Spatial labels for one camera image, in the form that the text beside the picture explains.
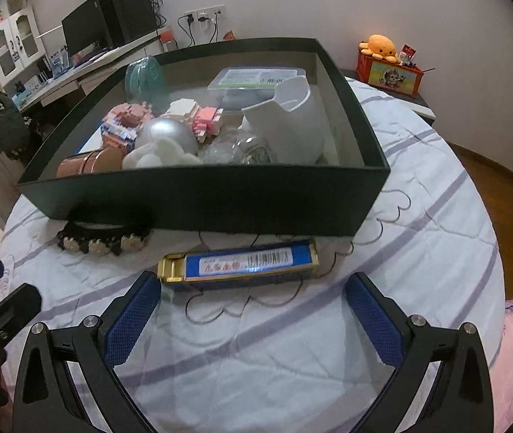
wooden floor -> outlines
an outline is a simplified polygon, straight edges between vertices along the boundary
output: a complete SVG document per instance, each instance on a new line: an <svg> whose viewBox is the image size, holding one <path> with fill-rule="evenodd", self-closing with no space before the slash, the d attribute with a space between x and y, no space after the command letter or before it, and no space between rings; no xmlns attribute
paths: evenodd
<svg viewBox="0 0 513 433"><path fill-rule="evenodd" d="M491 217L503 261L505 297L513 299L513 179L473 157L456 153Z"/></svg>

white wall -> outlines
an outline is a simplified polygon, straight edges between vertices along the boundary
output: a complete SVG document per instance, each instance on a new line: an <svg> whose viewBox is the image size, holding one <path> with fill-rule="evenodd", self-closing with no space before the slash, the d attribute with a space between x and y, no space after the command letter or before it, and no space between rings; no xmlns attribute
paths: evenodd
<svg viewBox="0 0 513 433"><path fill-rule="evenodd" d="M85 0L30 0L40 31ZM343 68L354 68L357 44L383 33L417 50L421 94L446 138L513 170L513 4L510 0L164 0L176 19L191 9L225 4L221 34L315 37ZM198 40L207 39L197 33ZM47 47L58 47L46 42Z"/></svg>

cabinet door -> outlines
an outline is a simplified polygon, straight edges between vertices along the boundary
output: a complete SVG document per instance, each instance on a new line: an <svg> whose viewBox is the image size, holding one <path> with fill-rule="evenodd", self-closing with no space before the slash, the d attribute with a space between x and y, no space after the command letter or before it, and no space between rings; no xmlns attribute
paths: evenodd
<svg viewBox="0 0 513 433"><path fill-rule="evenodd" d="M7 83L23 70L22 60L10 29L10 21L0 24L0 84Z"/></svg>
<svg viewBox="0 0 513 433"><path fill-rule="evenodd" d="M10 26L24 67L44 56L44 44L41 39L36 39L40 33L32 8L24 8L10 16Z"/></svg>

dark green box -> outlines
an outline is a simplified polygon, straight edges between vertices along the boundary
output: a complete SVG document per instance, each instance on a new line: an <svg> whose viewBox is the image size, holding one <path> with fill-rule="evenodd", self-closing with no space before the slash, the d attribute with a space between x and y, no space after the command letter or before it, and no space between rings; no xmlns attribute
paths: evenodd
<svg viewBox="0 0 513 433"><path fill-rule="evenodd" d="M201 92L229 66L305 69L324 109L332 160L315 166L175 166L56 179L114 105L126 101L118 69L90 92L46 140L19 181L48 217L155 228L260 234L353 236L390 172L356 96L314 39L246 39L156 57L177 99Z"/></svg>

white tablecloth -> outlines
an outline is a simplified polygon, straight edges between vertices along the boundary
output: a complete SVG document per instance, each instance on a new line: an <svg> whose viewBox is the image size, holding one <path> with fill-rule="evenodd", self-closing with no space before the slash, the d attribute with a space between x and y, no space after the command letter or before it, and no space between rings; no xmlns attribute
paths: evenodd
<svg viewBox="0 0 513 433"><path fill-rule="evenodd" d="M350 431L392 372L342 297L345 280L358 270L408 315L421 314L441 327L475 323L489 362L496 356L503 268L475 186L445 141L416 114L367 85L351 86L391 165L383 192L353 238L354 252L338 255L327 276L300 289L286 283L207 292L191 300L188 315L190 294L164 292L127 363L116 368L158 431ZM156 230L143 251L100 258L61 251L55 234L63 226L21 197L0 246L7 270L0 299L32 283L43 298L35 321L49 328L101 314L143 269L200 242L196 232ZM201 237L211 249L249 246L255 238ZM277 240L261 236L257 243ZM349 248L348 240L317 241L325 271L335 252ZM12 393L27 332L8 346L4 375ZM434 372L431 367L402 427L416 418ZM106 430L78 368L73 376L95 425Z"/></svg>

